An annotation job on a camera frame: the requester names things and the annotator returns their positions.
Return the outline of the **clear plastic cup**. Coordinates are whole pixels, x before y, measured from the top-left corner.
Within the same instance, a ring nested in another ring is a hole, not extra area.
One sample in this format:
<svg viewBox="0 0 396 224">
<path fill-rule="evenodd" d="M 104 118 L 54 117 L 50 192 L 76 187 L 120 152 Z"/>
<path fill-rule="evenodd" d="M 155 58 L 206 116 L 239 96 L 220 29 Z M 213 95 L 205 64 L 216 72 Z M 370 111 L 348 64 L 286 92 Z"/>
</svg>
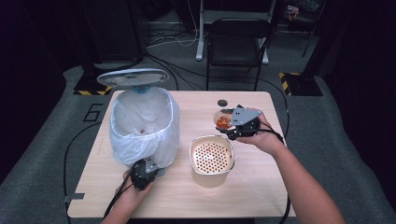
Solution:
<svg viewBox="0 0 396 224">
<path fill-rule="evenodd" d="M 224 114 L 220 110 L 217 111 L 213 117 L 213 122 L 217 128 L 231 129 L 233 125 L 231 124 L 233 114 Z"/>
</svg>

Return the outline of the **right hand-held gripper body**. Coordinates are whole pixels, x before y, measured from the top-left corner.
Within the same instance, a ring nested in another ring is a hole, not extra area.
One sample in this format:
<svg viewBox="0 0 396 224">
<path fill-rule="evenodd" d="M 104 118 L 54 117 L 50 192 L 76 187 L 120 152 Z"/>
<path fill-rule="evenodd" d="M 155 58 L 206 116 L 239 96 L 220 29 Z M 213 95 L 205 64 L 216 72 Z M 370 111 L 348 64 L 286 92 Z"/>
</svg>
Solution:
<svg viewBox="0 0 396 224">
<path fill-rule="evenodd" d="M 230 140 L 236 140 L 238 137 L 250 137 L 260 129 L 260 121 L 258 116 L 262 112 L 257 109 L 244 108 L 241 105 L 233 109 L 231 124 L 236 129 L 236 137 L 228 137 Z"/>
</svg>

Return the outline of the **person's right hand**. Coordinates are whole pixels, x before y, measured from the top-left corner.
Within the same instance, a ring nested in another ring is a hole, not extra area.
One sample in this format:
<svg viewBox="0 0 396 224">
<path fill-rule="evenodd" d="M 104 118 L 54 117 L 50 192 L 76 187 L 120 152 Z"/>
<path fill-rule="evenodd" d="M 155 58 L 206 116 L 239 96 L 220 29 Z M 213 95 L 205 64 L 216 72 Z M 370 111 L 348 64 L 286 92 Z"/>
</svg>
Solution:
<svg viewBox="0 0 396 224">
<path fill-rule="evenodd" d="M 258 119 L 261 122 L 263 132 L 257 132 L 255 135 L 250 137 L 238 137 L 237 141 L 253 145 L 261 151 L 276 157 L 281 151 L 284 151 L 286 147 L 274 133 L 271 133 L 271 124 L 267 121 L 264 114 L 259 115 Z"/>
</svg>

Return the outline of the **white plastic trash bag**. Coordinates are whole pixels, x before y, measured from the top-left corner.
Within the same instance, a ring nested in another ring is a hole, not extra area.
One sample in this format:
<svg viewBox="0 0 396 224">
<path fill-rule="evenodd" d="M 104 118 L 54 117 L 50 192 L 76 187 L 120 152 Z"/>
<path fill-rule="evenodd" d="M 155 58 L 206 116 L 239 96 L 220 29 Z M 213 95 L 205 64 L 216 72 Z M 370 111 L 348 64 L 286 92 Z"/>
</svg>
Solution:
<svg viewBox="0 0 396 224">
<path fill-rule="evenodd" d="M 179 115 L 178 103 L 165 89 L 120 93 L 112 106 L 109 131 L 115 160 L 130 166 L 152 158 L 160 168 L 169 166 L 179 148 Z"/>
</svg>

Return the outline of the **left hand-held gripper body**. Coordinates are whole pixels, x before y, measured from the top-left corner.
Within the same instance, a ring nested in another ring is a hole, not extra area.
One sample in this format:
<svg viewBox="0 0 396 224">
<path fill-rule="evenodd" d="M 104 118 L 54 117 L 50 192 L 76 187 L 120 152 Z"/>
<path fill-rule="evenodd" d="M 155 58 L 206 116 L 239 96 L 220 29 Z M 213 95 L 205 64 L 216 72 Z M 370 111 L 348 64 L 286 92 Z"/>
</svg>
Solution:
<svg viewBox="0 0 396 224">
<path fill-rule="evenodd" d="M 144 190 L 153 182 L 160 168 L 152 158 L 145 158 L 135 162 L 131 167 L 130 177 L 137 190 Z"/>
</svg>

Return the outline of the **white metal desk frame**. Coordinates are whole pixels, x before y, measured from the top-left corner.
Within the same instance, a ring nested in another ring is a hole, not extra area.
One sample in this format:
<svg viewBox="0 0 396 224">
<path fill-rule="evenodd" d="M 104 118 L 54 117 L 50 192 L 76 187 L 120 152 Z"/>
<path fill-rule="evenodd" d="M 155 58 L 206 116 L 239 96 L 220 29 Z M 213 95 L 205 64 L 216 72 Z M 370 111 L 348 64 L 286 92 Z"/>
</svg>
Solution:
<svg viewBox="0 0 396 224">
<path fill-rule="evenodd" d="M 240 32 L 247 30 L 253 35 L 257 35 L 260 30 L 267 32 L 264 37 L 259 37 L 259 46 L 262 47 L 265 40 L 270 37 L 271 29 L 273 27 L 272 19 L 274 17 L 277 0 L 235 0 L 241 4 L 242 9 L 236 10 L 206 10 L 205 2 L 208 0 L 198 0 L 198 35 L 197 48 L 195 53 L 195 60 L 201 62 L 207 57 L 205 54 L 205 47 L 207 46 L 206 38 L 209 36 L 210 29 L 213 27 L 215 21 L 230 19 L 237 21 L 244 21 L 246 23 L 252 22 L 252 25 L 232 25 L 232 32 Z"/>
</svg>

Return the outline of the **black equipment cabinet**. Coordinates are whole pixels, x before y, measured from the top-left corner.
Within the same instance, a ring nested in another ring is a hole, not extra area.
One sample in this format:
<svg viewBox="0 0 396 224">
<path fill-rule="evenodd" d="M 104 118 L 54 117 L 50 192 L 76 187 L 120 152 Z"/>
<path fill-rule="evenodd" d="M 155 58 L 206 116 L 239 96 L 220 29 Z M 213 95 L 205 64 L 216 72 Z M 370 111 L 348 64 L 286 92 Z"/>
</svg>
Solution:
<svg viewBox="0 0 396 224">
<path fill-rule="evenodd" d="M 101 62 L 140 63 L 145 20 L 139 0 L 79 0 Z"/>
</svg>

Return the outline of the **beige container with strainer insert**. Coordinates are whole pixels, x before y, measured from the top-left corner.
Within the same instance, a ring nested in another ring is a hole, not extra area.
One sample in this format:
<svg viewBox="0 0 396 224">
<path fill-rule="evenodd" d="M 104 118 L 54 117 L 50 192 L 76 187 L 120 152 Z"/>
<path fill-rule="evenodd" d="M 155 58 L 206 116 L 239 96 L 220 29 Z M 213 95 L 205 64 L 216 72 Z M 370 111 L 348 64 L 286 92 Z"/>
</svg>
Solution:
<svg viewBox="0 0 396 224">
<path fill-rule="evenodd" d="M 230 141 L 219 135 L 206 135 L 190 143 L 190 162 L 194 181 L 204 188 L 222 185 L 234 167 Z"/>
</svg>

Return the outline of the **black metal stand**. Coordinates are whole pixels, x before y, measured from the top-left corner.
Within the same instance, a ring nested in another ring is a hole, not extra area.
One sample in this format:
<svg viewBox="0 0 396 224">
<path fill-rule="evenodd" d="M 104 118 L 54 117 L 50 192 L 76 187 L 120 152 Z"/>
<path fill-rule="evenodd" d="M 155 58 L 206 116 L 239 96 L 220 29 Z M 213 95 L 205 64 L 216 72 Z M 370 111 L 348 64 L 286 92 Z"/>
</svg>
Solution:
<svg viewBox="0 0 396 224">
<path fill-rule="evenodd" d="M 327 0 L 313 0 L 313 1 L 318 2 L 319 7 L 318 7 L 318 10 L 316 10 L 316 11 L 306 11 L 304 14 L 305 15 L 304 24 L 306 25 L 306 27 L 308 29 L 308 35 L 307 35 L 307 42 L 304 47 L 302 57 L 304 57 L 306 55 L 306 53 L 312 43 L 314 34 L 317 31 L 319 21 L 323 14 L 323 10 L 327 4 Z"/>
</svg>

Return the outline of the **blue-grey pedal trash can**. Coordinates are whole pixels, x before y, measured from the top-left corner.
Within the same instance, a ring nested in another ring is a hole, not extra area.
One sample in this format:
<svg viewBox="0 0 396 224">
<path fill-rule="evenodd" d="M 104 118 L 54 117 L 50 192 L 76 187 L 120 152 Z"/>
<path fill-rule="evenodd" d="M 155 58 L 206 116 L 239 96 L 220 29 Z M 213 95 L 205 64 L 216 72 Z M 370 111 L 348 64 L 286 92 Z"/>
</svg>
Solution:
<svg viewBox="0 0 396 224">
<path fill-rule="evenodd" d="M 161 69 L 137 68 L 108 72 L 99 76 L 97 81 L 105 86 L 119 88 L 122 92 L 134 90 L 144 93 L 152 87 L 160 88 L 168 78 L 169 75 Z"/>
</svg>

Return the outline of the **grey tape piece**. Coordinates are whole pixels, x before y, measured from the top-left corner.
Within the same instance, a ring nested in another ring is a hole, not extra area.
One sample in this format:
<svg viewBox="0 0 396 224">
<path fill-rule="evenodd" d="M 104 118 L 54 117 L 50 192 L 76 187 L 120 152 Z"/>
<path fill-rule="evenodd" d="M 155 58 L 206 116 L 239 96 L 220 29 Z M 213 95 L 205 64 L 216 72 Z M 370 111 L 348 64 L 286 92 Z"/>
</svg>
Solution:
<svg viewBox="0 0 396 224">
<path fill-rule="evenodd" d="M 83 200 L 85 194 L 84 193 L 73 193 L 71 195 L 65 195 L 63 202 L 64 203 L 71 203 L 73 200 Z"/>
</svg>

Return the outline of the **black folding chair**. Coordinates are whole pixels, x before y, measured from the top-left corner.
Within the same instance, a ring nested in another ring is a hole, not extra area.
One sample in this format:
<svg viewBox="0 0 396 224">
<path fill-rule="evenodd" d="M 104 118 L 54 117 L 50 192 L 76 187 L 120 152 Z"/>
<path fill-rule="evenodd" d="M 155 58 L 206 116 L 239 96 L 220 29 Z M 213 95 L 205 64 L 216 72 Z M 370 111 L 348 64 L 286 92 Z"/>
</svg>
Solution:
<svg viewBox="0 0 396 224">
<path fill-rule="evenodd" d="M 256 68 L 253 90 L 257 90 L 267 40 L 273 25 L 264 19 L 222 18 L 208 29 L 205 88 L 209 90 L 210 67 Z"/>
</svg>

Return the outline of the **hazard-striped black stand base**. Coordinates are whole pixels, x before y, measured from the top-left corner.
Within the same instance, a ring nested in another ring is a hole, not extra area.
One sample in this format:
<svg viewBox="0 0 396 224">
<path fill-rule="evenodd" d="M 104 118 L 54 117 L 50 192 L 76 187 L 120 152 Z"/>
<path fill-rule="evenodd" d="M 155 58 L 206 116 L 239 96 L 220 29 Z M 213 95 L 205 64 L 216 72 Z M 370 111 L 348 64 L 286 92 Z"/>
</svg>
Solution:
<svg viewBox="0 0 396 224">
<path fill-rule="evenodd" d="M 74 87 L 74 94 L 91 96 L 91 95 L 108 95 L 112 87 L 100 84 L 96 74 L 85 72 Z"/>
<path fill-rule="evenodd" d="M 317 82 L 312 77 L 299 73 L 279 73 L 282 88 L 288 96 L 322 96 Z"/>
</svg>

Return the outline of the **person's left hand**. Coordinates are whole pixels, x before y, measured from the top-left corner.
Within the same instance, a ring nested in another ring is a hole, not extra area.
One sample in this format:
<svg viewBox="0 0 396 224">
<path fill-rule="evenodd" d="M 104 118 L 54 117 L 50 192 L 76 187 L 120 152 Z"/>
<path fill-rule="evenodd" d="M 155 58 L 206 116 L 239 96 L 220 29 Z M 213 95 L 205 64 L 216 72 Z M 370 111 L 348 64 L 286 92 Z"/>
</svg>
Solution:
<svg viewBox="0 0 396 224">
<path fill-rule="evenodd" d="M 153 184 L 150 183 L 144 190 L 138 190 L 134 187 L 128 172 L 125 172 L 122 177 L 126 180 L 126 182 L 122 187 L 121 195 L 115 202 L 113 209 L 129 217 L 144 201 Z"/>
</svg>

